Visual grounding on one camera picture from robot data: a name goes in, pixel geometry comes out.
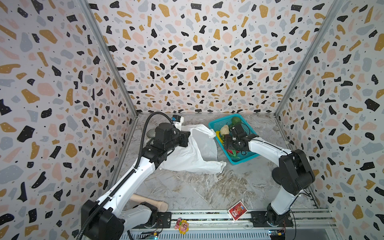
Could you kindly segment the red dragon fruit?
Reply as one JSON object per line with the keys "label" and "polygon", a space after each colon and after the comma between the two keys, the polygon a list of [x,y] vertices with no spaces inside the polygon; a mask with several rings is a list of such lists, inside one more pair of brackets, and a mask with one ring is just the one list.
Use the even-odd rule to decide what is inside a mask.
{"label": "red dragon fruit", "polygon": [[238,151],[234,150],[227,150],[228,155],[233,158],[233,159],[239,159],[240,157],[238,156]]}

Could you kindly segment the cream cauliflower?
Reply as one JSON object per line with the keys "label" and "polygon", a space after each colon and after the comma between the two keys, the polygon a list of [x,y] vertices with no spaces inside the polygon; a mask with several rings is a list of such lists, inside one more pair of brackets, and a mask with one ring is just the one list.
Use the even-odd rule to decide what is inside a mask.
{"label": "cream cauliflower", "polygon": [[229,126],[228,126],[228,125],[224,125],[224,126],[220,129],[220,134],[221,134],[221,136],[229,135],[229,134],[230,134]]}

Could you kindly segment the dark green avocado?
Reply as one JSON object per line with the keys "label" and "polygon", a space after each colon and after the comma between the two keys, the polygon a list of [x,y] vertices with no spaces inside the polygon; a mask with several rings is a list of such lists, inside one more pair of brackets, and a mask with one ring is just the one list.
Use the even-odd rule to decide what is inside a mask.
{"label": "dark green avocado", "polygon": [[233,126],[241,125],[241,124],[242,124],[242,120],[241,120],[241,118],[239,118],[239,117],[233,117],[233,118],[231,119],[231,121],[232,121],[232,125],[233,125]]}

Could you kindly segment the white plastic bag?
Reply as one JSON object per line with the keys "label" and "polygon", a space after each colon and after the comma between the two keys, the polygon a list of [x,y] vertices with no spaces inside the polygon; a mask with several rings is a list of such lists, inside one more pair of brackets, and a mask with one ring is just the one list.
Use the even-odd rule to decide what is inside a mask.
{"label": "white plastic bag", "polygon": [[202,124],[182,126],[181,130],[191,133],[188,146],[177,147],[167,160],[160,164],[160,168],[198,174],[222,173],[227,163],[218,161],[214,131]]}

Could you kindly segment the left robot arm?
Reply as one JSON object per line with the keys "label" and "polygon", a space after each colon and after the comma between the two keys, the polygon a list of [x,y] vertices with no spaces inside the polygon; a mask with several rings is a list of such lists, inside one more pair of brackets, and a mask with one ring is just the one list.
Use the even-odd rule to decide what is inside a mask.
{"label": "left robot arm", "polygon": [[98,200],[86,201],[81,208],[81,230],[78,240],[118,240],[139,225],[153,226],[158,208],[149,202],[125,211],[124,207],[139,186],[167,160],[177,147],[189,144],[189,131],[181,131],[174,124],[161,123],[155,137],[142,149],[136,163]]}

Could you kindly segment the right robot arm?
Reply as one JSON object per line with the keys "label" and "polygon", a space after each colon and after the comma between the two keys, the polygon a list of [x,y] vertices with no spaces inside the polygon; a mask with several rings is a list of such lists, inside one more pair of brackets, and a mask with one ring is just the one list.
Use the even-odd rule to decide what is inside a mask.
{"label": "right robot arm", "polygon": [[309,158],[302,150],[276,146],[256,134],[247,133],[241,124],[229,128],[224,147],[233,152],[253,152],[276,164],[272,178],[280,185],[280,190],[262,217],[263,222],[272,227],[278,227],[284,221],[297,197],[315,181]]}

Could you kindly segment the teal plastic basket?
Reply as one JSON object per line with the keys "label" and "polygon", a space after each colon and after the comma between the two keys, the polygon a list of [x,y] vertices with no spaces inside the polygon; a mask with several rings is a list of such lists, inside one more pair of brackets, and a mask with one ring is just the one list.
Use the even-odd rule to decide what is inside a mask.
{"label": "teal plastic basket", "polygon": [[209,128],[216,133],[216,141],[219,143],[220,148],[224,152],[225,156],[229,160],[229,162],[233,165],[238,165],[240,163],[245,163],[250,161],[258,156],[257,153],[253,152],[245,152],[238,150],[227,150],[225,147],[225,137],[223,137],[220,133],[222,127],[227,125],[229,130],[231,131],[234,125],[241,125],[243,131],[247,134],[256,134],[256,132],[252,129],[252,127],[248,124],[248,122],[239,114],[233,114],[226,117],[219,118],[217,120],[209,122]]}

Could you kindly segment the yellow banana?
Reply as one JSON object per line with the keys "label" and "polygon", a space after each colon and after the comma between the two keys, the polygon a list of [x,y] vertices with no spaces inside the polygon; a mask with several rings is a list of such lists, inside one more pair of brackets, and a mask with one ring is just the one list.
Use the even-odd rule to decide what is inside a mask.
{"label": "yellow banana", "polygon": [[216,137],[219,139],[220,143],[222,144],[222,143],[223,143],[223,140],[222,140],[222,138],[220,137],[220,132],[219,132],[219,131],[216,131]]}

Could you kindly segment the beige wooden pestle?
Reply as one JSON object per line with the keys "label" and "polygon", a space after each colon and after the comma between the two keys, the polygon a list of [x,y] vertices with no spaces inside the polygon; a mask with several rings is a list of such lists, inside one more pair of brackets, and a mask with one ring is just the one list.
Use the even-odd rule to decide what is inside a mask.
{"label": "beige wooden pestle", "polygon": [[156,200],[153,200],[153,199],[149,199],[149,198],[146,198],[146,197],[143,197],[143,196],[139,196],[139,195],[136,195],[136,194],[133,194],[131,197],[130,197],[130,201],[133,201],[133,202],[136,202],[136,203],[143,203],[143,202],[146,202],[146,203],[149,203],[153,206],[155,206],[159,212],[162,212],[162,213],[165,213],[167,210],[168,210],[168,204],[163,202],[163,201],[156,201]]}

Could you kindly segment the red card pack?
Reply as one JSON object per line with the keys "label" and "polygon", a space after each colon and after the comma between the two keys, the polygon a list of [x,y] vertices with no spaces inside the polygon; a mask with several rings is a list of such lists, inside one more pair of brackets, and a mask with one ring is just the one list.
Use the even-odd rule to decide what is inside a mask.
{"label": "red card pack", "polygon": [[234,222],[239,220],[247,212],[248,212],[248,209],[246,208],[246,206],[243,204],[242,201],[238,201],[234,206],[232,206],[228,210],[228,214]]}

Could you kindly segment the pink yellow flower toy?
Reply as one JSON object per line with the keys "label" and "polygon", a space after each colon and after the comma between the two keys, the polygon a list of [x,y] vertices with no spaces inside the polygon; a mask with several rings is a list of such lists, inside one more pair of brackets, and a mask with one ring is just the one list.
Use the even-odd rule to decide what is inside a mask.
{"label": "pink yellow flower toy", "polygon": [[189,223],[185,219],[178,218],[174,228],[180,234],[185,235],[189,231]]}

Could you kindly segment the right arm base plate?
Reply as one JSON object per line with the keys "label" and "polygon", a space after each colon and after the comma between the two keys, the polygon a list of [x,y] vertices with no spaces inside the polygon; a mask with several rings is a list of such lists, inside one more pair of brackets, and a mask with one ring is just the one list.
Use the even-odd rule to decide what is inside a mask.
{"label": "right arm base plate", "polygon": [[282,228],[294,226],[289,212],[283,215],[277,215],[274,211],[252,211],[251,223],[254,228]]}

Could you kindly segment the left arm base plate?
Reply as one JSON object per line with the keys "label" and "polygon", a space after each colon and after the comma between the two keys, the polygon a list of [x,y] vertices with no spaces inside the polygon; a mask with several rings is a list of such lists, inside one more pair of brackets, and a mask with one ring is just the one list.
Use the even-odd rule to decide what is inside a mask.
{"label": "left arm base plate", "polygon": [[157,212],[156,214],[152,214],[150,219],[143,225],[139,225],[139,227],[145,229],[169,229],[171,227],[171,220],[171,212]]}

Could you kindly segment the aluminium rail frame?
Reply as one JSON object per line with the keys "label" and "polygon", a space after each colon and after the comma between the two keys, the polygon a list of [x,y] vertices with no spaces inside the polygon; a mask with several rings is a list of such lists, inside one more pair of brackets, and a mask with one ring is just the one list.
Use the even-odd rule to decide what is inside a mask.
{"label": "aluminium rail frame", "polygon": [[[119,240],[340,240],[342,236],[328,210],[293,209],[293,227],[254,228],[249,210],[234,222],[227,210],[171,210],[169,229],[139,226],[125,232]],[[178,218],[189,223],[182,235],[175,230]]]}

